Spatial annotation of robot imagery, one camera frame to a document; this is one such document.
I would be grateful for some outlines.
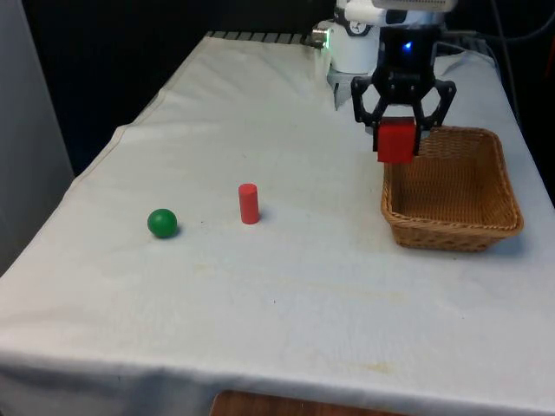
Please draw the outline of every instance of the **red cylinder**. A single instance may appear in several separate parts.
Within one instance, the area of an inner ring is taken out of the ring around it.
[[[239,206],[241,221],[244,224],[256,224],[260,219],[258,213],[258,189],[254,184],[242,184],[239,187]]]

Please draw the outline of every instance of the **wooden floor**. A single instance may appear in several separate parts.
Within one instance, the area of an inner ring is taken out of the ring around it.
[[[314,401],[283,399],[239,392],[224,392],[216,397],[210,416],[399,416],[325,405]]]

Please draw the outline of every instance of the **green ball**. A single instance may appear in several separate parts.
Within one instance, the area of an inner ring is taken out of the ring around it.
[[[177,232],[177,218],[170,210],[160,209],[148,216],[148,229],[158,238],[171,237]]]

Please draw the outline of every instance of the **wicker basket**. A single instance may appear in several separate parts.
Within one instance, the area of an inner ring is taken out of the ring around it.
[[[382,213],[405,247],[483,251],[522,231],[499,138],[441,127],[409,165],[385,165]]]

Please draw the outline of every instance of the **red block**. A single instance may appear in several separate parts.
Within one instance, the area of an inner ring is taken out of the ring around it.
[[[412,162],[415,141],[414,117],[384,117],[378,127],[378,162]]]
[[[241,221],[244,224],[256,224],[260,219],[258,212],[258,189],[254,184],[242,184],[239,187],[239,205]]]

